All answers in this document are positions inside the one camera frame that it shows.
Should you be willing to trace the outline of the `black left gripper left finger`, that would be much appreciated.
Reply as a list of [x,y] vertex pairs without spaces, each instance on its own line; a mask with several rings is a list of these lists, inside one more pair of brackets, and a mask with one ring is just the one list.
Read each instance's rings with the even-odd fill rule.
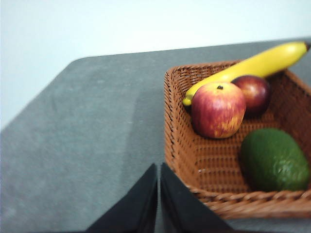
[[151,164],[128,193],[87,233],[153,233],[157,212],[157,167]]

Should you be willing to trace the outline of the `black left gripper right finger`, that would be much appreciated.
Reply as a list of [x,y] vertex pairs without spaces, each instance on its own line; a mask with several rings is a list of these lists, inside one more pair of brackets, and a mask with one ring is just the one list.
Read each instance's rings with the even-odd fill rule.
[[160,193],[164,232],[234,232],[224,220],[188,190],[166,163],[161,165]]

